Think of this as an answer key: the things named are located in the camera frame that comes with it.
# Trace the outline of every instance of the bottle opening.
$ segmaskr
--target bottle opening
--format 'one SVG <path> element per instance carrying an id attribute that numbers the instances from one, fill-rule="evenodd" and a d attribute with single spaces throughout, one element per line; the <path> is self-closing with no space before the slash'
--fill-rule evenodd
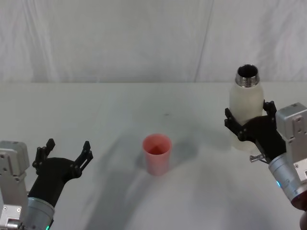
<path id="1" fill-rule="evenodd" d="M 256 66 L 246 64 L 240 66 L 236 73 L 236 83 L 241 87 L 253 87 L 259 83 L 259 74 Z"/>
<path id="2" fill-rule="evenodd" d="M 238 75 L 242 78 L 252 78 L 258 74 L 258 69 L 254 65 L 243 65 L 238 69 Z"/>

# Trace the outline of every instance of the pink cup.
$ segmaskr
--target pink cup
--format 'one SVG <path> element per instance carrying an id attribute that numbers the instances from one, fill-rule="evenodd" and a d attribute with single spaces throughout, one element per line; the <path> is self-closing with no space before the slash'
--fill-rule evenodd
<path id="1" fill-rule="evenodd" d="M 169 169 L 169 156 L 172 142 L 163 134 L 151 134 L 143 141 L 147 172 L 154 176 L 161 176 Z"/>

